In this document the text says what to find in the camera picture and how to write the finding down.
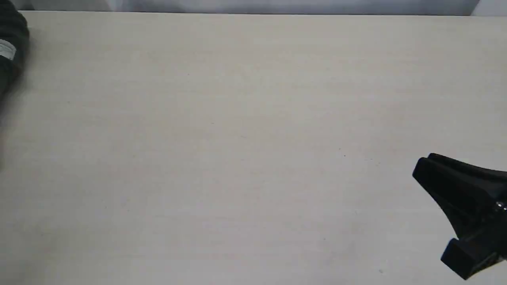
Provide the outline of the dark green sleeved forearm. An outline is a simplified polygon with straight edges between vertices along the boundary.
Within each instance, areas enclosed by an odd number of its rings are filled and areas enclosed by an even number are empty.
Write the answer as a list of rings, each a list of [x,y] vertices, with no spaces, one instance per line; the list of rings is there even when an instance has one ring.
[[[0,92],[4,95],[19,74],[30,45],[26,18],[9,0],[0,5]]]

